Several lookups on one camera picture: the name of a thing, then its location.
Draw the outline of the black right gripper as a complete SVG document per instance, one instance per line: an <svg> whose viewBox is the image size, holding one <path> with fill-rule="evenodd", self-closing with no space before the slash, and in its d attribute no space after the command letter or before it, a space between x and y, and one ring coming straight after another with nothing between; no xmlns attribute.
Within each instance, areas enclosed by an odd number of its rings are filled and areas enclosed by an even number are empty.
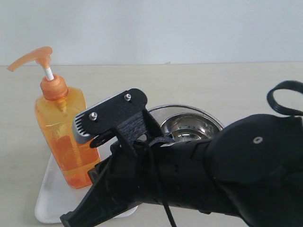
<svg viewBox="0 0 303 227"><path fill-rule="evenodd" d="M95 227L140 203L180 206L180 192L173 186L180 143L148 144L137 140L136 157L120 142L110 146L111 155L88 171L92 186L75 210L60 217L65 227Z"/></svg>

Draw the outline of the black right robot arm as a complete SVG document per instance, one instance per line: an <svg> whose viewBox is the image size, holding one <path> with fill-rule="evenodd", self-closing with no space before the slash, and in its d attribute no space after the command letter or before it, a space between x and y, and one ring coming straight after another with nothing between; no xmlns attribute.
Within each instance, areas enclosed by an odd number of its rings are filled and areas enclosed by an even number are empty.
<svg viewBox="0 0 303 227"><path fill-rule="evenodd" d="M137 157L113 154L83 200L61 216L66 227L94 227L140 203L168 204L241 218L250 227L303 224L301 117L256 114L212 140L135 143Z"/></svg>

